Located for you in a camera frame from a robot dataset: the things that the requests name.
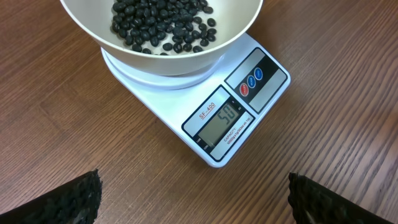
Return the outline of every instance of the scale control panel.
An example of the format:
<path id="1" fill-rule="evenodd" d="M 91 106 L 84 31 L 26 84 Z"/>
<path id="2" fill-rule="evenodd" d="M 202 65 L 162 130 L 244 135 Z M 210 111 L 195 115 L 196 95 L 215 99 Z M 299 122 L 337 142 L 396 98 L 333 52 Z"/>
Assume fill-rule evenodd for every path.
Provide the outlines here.
<path id="1" fill-rule="evenodd" d="M 248 137 L 245 131 L 253 131 L 252 123 L 265 115 L 264 108 L 287 80 L 275 60 L 256 47 L 225 78 L 230 90 L 218 86 L 182 124 L 182 129 L 215 162 L 220 162 L 240 137 Z"/>

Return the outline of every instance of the bowl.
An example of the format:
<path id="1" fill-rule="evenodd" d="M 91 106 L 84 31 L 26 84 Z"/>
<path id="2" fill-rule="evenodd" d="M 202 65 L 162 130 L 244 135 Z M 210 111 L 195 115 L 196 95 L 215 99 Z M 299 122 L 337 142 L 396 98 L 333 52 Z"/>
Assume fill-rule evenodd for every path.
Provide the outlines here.
<path id="1" fill-rule="evenodd" d="M 176 54 L 173 50 L 168 56 L 155 55 L 164 51 L 162 45 L 171 41 L 168 34 L 158 47 L 154 48 L 147 42 L 143 45 L 152 50 L 153 54 L 144 54 L 131 50 L 122 38 L 111 30 L 112 18 L 116 15 L 112 6 L 113 0 L 60 0 L 70 17 L 113 57 L 138 70 L 158 75 L 189 74 L 205 66 L 215 63 L 252 25 L 262 6 L 262 0 L 208 0 L 214 10 L 212 14 L 199 12 L 198 15 L 206 23 L 208 18 L 216 21 L 216 41 L 203 47 L 199 53 Z"/>

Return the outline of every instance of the red button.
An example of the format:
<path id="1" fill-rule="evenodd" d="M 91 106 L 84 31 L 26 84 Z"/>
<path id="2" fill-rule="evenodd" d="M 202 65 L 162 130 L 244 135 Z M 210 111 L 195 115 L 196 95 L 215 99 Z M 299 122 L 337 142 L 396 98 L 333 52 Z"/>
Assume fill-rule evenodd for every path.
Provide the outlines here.
<path id="1" fill-rule="evenodd" d="M 242 83 L 239 87 L 242 96 L 247 96 L 249 94 L 249 87 L 246 83 Z"/>

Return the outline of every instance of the white kitchen scale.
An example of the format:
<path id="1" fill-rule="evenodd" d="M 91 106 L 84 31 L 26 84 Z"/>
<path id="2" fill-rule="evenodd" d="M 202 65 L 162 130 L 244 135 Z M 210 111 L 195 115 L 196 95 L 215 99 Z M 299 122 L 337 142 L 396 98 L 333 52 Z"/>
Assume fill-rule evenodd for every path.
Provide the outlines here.
<path id="1" fill-rule="evenodd" d="M 112 74 L 212 167 L 231 159 L 290 84 L 286 69 L 247 34 L 189 75 L 145 73 L 102 53 Z"/>

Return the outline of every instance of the brown table surface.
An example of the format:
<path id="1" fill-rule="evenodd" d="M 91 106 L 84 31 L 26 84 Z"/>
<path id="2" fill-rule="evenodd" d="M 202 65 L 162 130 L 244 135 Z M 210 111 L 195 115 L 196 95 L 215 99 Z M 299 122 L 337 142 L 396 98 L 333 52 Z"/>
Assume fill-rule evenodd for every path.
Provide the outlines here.
<path id="1" fill-rule="evenodd" d="M 297 171 L 398 222 L 398 1 L 266 0 L 292 83 L 222 169 L 107 69 L 59 1 L 0 2 L 0 213 L 95 168 L 97 223 L 292 223 Z"/>

